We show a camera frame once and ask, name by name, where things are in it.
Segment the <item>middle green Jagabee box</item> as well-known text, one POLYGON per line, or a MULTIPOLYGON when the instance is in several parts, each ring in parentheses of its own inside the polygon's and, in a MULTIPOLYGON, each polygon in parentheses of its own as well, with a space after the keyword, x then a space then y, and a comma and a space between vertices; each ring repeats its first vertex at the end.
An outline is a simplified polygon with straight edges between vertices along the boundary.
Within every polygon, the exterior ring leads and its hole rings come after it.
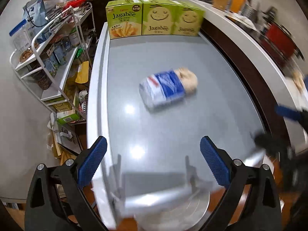
POLYGON ((142 35, 172 35, 179 2, 174 0, 141 0, 142 35))

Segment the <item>green jagabee box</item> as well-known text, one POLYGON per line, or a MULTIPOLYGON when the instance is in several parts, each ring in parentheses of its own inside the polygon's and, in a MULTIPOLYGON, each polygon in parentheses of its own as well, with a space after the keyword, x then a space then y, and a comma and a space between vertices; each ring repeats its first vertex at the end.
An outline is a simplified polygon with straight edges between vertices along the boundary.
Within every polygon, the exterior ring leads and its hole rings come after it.
POLYGON ((177 11, 175 14, 173 34, 197 36, 204 20, 205 11, 192 3, 174 2, 177 4, 177 11))
POLYGON ((174 0, 141 0, 142 35, 172 35, 179 2, 174 0))

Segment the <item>red pot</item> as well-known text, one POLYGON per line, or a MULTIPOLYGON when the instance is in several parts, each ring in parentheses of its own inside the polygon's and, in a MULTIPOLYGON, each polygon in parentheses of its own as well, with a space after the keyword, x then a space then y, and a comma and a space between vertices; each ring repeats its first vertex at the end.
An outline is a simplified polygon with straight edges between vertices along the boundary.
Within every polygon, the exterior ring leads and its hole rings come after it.
POLYGON ((291 33, 284 27, 272 22, 267 31, 261 35, 261 45, 269 51, 272 49, 285 60, 289 60, 293 55, 297 59, 305 60, 304 55, 292 39, 291 33))

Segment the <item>blue white tissue pack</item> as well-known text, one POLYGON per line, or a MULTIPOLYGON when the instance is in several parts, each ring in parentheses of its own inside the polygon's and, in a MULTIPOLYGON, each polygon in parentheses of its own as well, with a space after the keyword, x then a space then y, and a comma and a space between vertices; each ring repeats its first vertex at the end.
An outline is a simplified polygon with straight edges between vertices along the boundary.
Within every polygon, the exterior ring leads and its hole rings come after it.
POLYGON ((148 109, 165 106, 185 95, 183 84, 174 70, 151 74, 139 84, 139 93, 148 109))

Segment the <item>right green Jagabee box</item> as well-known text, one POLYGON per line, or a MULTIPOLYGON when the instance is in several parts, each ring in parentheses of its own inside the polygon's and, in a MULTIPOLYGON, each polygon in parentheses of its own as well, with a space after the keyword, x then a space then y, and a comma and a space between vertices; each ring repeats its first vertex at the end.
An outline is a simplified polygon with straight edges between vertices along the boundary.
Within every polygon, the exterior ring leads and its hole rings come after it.
POLYGON ((204 20, 205 11, 192 3, 174 2, 177 4, 177 11, 175 14, 173 34, 197 36, 204 20))

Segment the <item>Jagabee box with fries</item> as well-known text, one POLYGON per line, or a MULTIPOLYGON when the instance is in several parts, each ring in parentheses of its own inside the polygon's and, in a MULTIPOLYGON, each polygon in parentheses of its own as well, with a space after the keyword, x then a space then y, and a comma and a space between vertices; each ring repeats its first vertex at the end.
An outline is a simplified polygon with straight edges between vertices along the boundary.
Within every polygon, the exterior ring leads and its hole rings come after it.
POLYGON ((141 35, 142 5, 141 0, 108 2, 105 10, 111 39, 141 35))

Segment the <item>beige paper napkin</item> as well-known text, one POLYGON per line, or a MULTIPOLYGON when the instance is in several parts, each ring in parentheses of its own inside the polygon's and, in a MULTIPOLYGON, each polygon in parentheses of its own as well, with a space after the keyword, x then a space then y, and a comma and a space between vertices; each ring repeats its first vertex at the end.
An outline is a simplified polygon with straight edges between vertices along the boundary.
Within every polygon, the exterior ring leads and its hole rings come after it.
POLYGON ((191 94, 196 91, 198 86, 198 79, 195 73, 185 67, 175 69, 174 72, 180 79, 185 93, 191 94))

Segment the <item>white round trash bin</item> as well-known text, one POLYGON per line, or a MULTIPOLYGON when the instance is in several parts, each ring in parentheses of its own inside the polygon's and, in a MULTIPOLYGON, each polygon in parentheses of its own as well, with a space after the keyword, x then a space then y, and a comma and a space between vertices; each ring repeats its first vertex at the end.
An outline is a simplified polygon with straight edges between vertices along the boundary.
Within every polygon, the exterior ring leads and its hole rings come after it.
POLYGON ((199 230, 209 218, 210 192, 198 190, 180 205, 134 216, 138 230, 199 230))

